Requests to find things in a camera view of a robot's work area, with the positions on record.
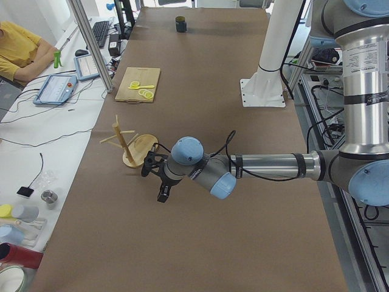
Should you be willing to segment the dark blue cup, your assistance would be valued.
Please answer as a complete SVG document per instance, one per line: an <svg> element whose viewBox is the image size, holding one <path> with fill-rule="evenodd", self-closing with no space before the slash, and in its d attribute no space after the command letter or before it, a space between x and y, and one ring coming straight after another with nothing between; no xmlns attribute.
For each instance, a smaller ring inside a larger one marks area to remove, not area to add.
<svg viewBox="0 0 389 292"><path fill-rule="evenodd" d="M187 23L184 16L175 17L176 31L179 33L185 33L187 31Z"/></svg>

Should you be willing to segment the wooden cup storage rack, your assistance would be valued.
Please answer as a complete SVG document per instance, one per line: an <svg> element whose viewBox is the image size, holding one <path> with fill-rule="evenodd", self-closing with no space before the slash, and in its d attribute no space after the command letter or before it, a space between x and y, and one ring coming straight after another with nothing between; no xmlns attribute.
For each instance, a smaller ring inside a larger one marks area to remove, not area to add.
<svg viewBox="0 0 389 292"><path fill-rule="evenodd" d="M114 135L102 139L99 143L109 143L123 150L122 161L132 169L143 166L144 159L155 143L157 137L152 134L140 135L134 130L121 130L119 117L115 115L115 122L112 124Z"/></svg>

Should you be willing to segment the small metal cup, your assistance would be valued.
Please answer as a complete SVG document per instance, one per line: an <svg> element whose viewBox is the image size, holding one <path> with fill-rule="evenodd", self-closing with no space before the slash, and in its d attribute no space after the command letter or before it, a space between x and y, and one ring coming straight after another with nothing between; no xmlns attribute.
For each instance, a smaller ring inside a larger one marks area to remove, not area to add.
<svg viewBox="0 0 389 292"><path fill-rule="evenodd" d="M44 190L41 199L45 202L49 210L54 210L58 203L58 195L52 190Z"/></svg>

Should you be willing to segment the grey cup on tray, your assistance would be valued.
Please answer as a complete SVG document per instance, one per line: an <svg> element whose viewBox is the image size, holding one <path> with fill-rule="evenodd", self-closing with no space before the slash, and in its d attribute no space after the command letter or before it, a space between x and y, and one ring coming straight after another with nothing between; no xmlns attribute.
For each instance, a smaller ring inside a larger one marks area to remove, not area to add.
<svg viewBox="0 0 389 292"><path fill-rule="evenodd" d="M39 208L36 206L15 205L12 209L12 217L25 222L33 222L38 218Z"/></svg>

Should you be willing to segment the yellow cup on tray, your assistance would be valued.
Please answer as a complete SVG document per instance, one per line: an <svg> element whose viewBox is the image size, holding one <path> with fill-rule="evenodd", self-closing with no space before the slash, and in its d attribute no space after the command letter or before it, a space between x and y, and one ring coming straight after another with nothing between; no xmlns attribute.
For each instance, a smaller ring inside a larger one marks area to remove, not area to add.
<svg viewBox="0 0 389 292"><path fill-rule="evenodd" d="M1 218L12 218L13 206L10 204L0 205L0 217Z"/></svg>

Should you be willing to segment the light blue cup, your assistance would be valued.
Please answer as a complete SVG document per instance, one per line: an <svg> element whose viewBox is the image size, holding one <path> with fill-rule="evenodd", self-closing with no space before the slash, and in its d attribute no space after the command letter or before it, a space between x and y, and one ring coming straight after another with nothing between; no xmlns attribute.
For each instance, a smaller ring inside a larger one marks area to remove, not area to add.
<svg viewBox="0 0 389 292"><path fill-rule="evenodd" d="M14 225L4 224L0 227L1 243L11 243L20 245L24 240L23 231L14 227Z"/></svg>

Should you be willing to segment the wooden cutting board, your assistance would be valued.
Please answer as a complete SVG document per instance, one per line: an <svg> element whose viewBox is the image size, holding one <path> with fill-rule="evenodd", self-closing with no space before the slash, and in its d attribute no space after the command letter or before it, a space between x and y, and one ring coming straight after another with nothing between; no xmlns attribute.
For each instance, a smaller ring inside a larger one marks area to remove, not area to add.
<svg viewBox="0 0 389 292"><path fill-rule="evenodd" d="M127 67L115 95L115 101L153 103L160 72L160 68Z"/></svg>

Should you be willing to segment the far blue teach pendant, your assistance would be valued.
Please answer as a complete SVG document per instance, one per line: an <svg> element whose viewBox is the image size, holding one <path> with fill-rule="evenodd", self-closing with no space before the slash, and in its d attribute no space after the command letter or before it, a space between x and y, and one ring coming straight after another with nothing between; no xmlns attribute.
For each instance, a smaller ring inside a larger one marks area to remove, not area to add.
<svg viewBox="0 0 389 292"><path fill-rule="evenodd" d="M86 81L100 76L91 54L74 57L74 65L79 81Z"/></svg>

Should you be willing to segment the blue teach pendant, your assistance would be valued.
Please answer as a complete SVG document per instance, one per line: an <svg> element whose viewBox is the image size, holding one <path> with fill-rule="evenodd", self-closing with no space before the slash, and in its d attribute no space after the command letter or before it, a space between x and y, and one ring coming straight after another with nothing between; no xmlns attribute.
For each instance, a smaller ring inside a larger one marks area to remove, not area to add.
<svg viewBox="0 0 389 292"><path fill-rule="evenodd" d="M86 81L100 76L91 54L74 57L74 65L79 81Z"/></svg>
<svg viewBox="0 0 389 292"><path fill-rule="evenodd" d="M45 80L36 97L34 105L61 105L72 95L78 80L76 75L51 74Z"/></svg>

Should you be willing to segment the black square pad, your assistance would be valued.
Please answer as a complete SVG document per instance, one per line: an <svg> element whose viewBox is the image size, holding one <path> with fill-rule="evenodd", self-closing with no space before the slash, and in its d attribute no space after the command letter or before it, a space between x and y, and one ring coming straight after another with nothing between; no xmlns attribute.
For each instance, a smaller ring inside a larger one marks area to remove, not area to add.
<svg viewBox="0 0 389 292"><path fill-rule="evenodd" d="M30 187L22 186L16 193L23 197L30 198L30 196L34 193L34 190Z"/></svg>

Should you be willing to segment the computer mouse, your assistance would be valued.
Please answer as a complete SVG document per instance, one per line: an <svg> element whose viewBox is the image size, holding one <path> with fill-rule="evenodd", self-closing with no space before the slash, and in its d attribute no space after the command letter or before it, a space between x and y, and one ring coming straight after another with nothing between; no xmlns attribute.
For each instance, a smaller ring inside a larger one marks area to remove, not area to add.
<svg viewBox="0 0 389 292"><path fill-rule="evenodd" d="M76 57L80 57L80 56L83 56L83 55L87 55L89 52L87 50L83 50L83 49L78 49L75 51L75 56Z"/></svg>

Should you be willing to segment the green air blow gun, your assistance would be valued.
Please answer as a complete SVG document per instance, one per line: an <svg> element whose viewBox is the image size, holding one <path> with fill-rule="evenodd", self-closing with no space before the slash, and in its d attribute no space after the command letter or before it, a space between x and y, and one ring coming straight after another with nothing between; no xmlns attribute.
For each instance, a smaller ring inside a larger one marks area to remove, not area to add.
<svg viewBox="0 0 389 292"><path fill-rule="evenodd" d="M53 67L55 69L62 67L63 65L61 64L61 51L58 50L58 51L54 52L53 56L54 56Z"/></svg>

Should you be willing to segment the black keyboard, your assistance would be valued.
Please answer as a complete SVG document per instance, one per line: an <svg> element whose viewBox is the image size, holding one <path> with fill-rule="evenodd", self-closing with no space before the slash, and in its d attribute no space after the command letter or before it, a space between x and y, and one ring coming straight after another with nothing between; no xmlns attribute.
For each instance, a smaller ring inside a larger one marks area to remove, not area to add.
<svg viewBox="0 0 389 292"><path fill-rule="evenodd" d="M110 28L109 21L98 21L92 27L95 40L99 48L103 48Z"/></svg>

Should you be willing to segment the red cylinder bottle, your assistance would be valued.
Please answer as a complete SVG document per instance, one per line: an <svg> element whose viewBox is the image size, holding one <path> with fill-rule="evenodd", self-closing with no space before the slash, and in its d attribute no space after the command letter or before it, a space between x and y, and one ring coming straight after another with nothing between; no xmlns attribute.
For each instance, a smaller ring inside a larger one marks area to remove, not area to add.
<svg viewBox="0 0 389 292"><path fill-rule="evenodd" d="M32 251L11 243L1 243L1 263L22 265L25 268L37 269L43 253Z"/></svg>

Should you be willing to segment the aluminium frame post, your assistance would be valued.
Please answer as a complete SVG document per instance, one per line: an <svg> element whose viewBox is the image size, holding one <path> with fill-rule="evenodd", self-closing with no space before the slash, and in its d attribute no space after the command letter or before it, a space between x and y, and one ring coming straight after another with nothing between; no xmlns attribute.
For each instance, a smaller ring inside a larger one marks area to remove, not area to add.
<svg viewBox="0 0 389 292"><path fill-rule="evenodd" d="M89 48L100 78L103 81L107 93L113 90L113 83L105 66L102 54L93 34L87 14L80 0L69 0L69 4L77 21L81 34Z"/></svg>

